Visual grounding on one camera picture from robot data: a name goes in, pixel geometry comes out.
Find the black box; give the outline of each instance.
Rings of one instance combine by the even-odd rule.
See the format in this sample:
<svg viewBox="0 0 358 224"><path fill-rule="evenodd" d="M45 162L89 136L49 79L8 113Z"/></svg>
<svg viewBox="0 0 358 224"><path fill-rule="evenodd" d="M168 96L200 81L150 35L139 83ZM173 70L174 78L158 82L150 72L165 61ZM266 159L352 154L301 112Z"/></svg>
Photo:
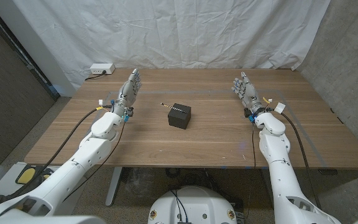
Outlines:
<svg viewBox="0 0 358 224"><path fill-rule="evenodd" d="M183 111L186 111L187 113L171 109L168 114L169 125L177 128L186 129L187 124L189 123L191 118L191 107L180 105L177 103L175 103L173 107L179 108Z"/></svg>

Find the white curtain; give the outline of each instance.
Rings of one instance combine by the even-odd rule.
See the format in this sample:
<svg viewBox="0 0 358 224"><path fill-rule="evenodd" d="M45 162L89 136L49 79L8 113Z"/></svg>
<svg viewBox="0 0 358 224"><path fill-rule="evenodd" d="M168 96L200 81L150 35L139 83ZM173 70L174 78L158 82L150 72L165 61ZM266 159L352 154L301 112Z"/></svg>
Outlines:
<svg viewBox="0 0 358 224"><path fill-rule="evenodd" d="M15 0L75 88L117 68L291 68L329 0Z"/></svg>

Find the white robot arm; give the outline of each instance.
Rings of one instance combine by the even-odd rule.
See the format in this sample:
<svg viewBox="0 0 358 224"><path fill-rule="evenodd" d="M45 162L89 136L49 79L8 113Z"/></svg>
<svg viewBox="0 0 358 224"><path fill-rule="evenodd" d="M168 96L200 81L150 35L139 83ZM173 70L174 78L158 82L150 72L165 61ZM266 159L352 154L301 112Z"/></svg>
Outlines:
<svg viewBox="0 0 358 224"><path fill-rule="evenodd" d="M253 84L244 72L241 76L243 80L235 79L232 90L241 99L251 122L262 129L259 132L259 149L269 166L275 223L340 224L336 218L313 205L302 193L288 156L291 145L285 135L285 125L266 112Z"/></svg>
<svg viewBox="0 0 358 224"><path fill-rule="evenodd" d="M111 142L118 136L123 122L132 116L131 106L140 86L139 71L135 69L119 90L111 112L106 112L92 125L91 132L74 155L33 191L0 204L0 217L52 216L64 199L76 190L85 172L109 155ZM16 209L23 205L28 209Z"/></svg>

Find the wooden table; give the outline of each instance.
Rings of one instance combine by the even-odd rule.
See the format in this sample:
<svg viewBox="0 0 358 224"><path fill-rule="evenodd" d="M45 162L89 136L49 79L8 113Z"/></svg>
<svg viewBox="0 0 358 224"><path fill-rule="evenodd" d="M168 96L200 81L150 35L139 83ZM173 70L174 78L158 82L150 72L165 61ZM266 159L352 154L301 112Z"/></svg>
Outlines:
<svg viewBox="0 0 358 224"><path fill-rule="evenodd" d="M44 164L59 148L74 125L97 107L99 99L113 100L132 69L86 81L37 144L25 157L29 164ZM253 168L252 126L243 114L240 99L230 88L245 71L259 96L286 104L284 113L296 124L311 168L358 169L358 140L329 106L298 73L265 69L144 69L143 86L134 103L134 116L125 125L122 139L108 159L124 167L221 167ZM160 103L191 107L186 130L168 125L169 109ZM91 124L103 111L87 118L52 162L63 164L78 149ZM295 168L305 166L295 133L286 124ZM267 167L259 151L255 128L256 167Z"/></svg>

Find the power strip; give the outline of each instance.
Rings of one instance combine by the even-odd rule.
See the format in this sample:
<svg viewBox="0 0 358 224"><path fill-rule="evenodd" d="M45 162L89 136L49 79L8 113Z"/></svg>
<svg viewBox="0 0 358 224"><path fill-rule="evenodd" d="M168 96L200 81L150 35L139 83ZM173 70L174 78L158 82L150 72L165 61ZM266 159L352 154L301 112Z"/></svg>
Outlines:
<svg viewBox="0 0 358 224"><path fill-rule="evenodd" d="M103 71L106 71L106 74L110 75L116 68L112 63L94 63L89 69L94 75L100 75Z"/></svg>

